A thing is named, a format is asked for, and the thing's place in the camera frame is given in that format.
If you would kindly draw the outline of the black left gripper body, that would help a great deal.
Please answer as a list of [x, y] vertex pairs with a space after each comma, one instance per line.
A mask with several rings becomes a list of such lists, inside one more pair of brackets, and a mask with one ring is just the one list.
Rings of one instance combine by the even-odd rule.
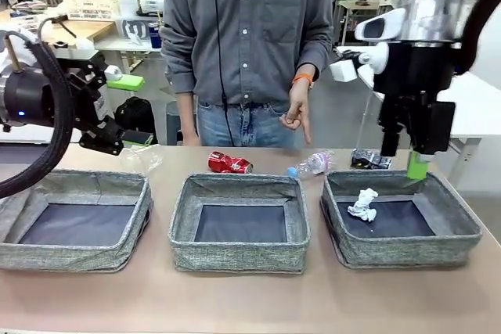
[[[94, 132], [102, 121], [99, 89], [106, 83], [103, 60], [59, 60], [57, 66], [69, 84], [74, 127]], [[3, 106], [7, 121], [21, 124], [54, 125], [54, 100], [49, 79], [40, 68], [27, 67], [5, 79]]]

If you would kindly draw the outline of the crushed black soda can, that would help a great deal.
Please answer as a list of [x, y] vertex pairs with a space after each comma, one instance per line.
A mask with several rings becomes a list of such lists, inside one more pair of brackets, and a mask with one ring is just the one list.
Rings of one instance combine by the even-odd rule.
[[354, 149], [351, 153], [351, 168], [366, 170], [387, 170], [392, 158], [381, 156], [367, 149]]

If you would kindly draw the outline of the clear crushed plastic bottle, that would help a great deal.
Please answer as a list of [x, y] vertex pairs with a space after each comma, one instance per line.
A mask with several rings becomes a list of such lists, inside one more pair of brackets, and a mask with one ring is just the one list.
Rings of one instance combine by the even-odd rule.
[[163, 162], [163, 149], [160, 145], [130, 145], [119, 155], [121, 166], [137, 174], [147, 175]]

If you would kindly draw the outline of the white paper ball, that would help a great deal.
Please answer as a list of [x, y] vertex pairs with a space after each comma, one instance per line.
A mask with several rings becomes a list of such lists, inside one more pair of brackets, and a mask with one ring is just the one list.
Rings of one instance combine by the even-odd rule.
[[378, 196], [379, 194], [371, 188], [361, 190], [355, 203], [348, 207], [348, 213], [362, 221], [374, 221], [377, 210], [371, 208], [370, 205]]

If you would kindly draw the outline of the plastic bottle with pink label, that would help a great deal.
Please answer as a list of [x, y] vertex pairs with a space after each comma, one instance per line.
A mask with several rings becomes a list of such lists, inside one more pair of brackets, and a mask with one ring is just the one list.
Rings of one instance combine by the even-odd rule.
[[292, 178], [309, 179], [332, 171], [335, 168], [335, 164], [335, 152], [332, 150], [322, 150], [313, 153], [298, 165], [289, 167], [287, 174]]

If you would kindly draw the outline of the crushed red soda can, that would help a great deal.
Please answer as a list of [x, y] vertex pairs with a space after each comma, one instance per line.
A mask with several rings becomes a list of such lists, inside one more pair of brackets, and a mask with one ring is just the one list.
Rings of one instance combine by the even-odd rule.
[[208, 156], [207, 165], [215, 173], [249, 174], [253, 170], [253, 164], [248, 160], [218, 151], [214, 151]]

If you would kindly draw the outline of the person's right forearm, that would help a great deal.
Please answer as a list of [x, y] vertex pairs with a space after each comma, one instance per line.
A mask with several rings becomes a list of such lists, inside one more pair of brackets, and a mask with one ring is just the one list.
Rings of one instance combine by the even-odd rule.
[[196, 125], [193, 116], [193, 94], [191, 92], [178, 93], [176, 95], [176, 102], [181, 119], [182, 135], [196, 133]]

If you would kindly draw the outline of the blue drink can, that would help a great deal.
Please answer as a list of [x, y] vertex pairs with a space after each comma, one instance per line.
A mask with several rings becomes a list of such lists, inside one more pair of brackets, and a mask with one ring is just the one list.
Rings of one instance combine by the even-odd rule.
[[148, 23], [150, 43], [152, 48], [161, 48], [160, 27], [158, 23]]

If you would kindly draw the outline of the white box with dark logo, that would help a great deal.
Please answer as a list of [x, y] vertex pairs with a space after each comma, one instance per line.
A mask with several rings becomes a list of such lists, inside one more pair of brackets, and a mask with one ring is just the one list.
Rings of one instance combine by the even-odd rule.
[[145, 41], [150, 38], [147, 19], [119, 19], [115, 21], [115, 24], [117, 32], [122, 38], [133, 41]]

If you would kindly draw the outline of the wooden top work table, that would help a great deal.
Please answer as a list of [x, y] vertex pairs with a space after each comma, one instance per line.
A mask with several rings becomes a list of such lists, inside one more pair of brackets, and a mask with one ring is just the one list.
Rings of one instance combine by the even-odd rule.
[[[107, 36], [113, 29], [113, 22], [68, 20], [64, 25], [76, 35], [72, 37], [59, 24], [49, 24], [43, 27], [42, 38], [50, 44], [58, 41], [75, 47], [80, 40], [88, 40], [94, 46], [97, 37]], [[0, 143], [47, 144], [52, 137], [52, 129], [37, 125], [14, 127], [9, 133], [0, 129]]]

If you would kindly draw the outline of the grey plastic stool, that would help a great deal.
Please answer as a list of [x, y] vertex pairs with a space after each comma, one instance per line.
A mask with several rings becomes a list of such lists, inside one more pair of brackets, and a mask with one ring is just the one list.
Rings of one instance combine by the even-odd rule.
[[183, 135], [181, 131], [181, 119], [178, 112], [177, 102], [168, 103], [166, 111], [167, 145], [181, 145]]

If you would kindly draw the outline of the large white table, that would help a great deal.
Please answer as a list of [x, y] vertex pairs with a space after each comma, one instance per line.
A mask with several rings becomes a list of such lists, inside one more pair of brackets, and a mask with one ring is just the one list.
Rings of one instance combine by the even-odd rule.
[[501, 90], [482, 79], [471, 73], [455, 76], [438, 100], [456, 104], [451, 138], [501, 136]]

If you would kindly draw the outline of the white plastic tub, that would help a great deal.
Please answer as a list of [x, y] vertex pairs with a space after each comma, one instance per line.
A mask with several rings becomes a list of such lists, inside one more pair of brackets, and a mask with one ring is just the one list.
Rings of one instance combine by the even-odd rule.
[[122, 17], [133, 17], [139, 10], [138, 0], [118, 0], [120, 15]]

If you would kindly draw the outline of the grey fabric basket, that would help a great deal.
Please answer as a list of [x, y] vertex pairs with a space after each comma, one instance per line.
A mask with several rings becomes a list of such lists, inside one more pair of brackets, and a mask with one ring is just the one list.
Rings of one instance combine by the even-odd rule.
[[[378, 196], [371, 222], [349, 214], [363, 189]], [[481, 225], [444, 179], [398, 170], [333, 171], [320, 207], [338, 260], [347, 268], [447, 268], [464, 265], [480, 242]]]
[[179, 270], [301, 274], [311, 239], [301, 182], [272, 174], [191, 174], [168, 239]]
[[152, 209], [142, 174], [54, 170], [0, 199], [0, 270], [119, 271]]

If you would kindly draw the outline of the white slotted plastic crate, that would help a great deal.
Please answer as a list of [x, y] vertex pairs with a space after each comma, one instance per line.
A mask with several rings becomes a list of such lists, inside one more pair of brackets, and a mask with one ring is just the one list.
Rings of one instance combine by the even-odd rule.
[[63, 0], [69, 20], [109, 21], [119, 13], [118, 0]]

